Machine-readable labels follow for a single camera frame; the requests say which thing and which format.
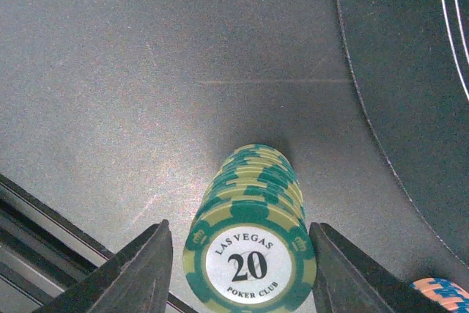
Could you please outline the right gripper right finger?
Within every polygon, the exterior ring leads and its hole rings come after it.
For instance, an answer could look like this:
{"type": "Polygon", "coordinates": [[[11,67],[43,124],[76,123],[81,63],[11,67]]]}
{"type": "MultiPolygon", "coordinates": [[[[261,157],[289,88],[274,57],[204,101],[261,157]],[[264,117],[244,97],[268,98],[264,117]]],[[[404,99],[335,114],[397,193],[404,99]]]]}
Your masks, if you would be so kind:
{"type": "Polygon", "coordinates": [[[311,223],[317,259],[312,288],[318,312],[446,312],[326,223],[311,223]]]}

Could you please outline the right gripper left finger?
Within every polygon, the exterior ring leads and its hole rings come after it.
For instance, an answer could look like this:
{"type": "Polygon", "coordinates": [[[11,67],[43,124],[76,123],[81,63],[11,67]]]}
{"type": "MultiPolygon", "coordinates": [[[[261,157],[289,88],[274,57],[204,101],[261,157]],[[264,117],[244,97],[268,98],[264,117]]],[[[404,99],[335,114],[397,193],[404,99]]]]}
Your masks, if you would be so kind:
{"type": "Polygon", "coordinates": [[[163,220],[36,311],[165,312],[172,261],[171,231],[163,220]]]}

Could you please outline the green poker chip stack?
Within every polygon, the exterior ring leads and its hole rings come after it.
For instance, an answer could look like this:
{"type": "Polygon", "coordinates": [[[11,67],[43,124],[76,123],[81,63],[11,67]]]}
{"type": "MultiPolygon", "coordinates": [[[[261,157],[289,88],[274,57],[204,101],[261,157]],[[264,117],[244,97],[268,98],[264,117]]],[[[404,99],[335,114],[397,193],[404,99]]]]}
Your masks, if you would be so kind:
{"type": "Polygon", "coordinates": [[[317,261],[290,162],[264,144],[235,150],[204,192],[182,253],[195,296],[214,312],[293,312],[317,261]]]}

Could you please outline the blue white poker chip stack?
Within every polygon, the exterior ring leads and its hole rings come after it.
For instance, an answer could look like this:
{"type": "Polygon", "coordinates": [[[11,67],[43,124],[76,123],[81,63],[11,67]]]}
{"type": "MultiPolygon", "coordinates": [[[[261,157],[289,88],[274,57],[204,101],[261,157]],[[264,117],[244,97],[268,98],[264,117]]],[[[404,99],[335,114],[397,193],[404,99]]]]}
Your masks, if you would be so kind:
{"type": "Polygon", "coordinates": [[[413,282],[411,287],[449,312],[468,312],[468,291],[452,281],[429,277],[413,282]]]}

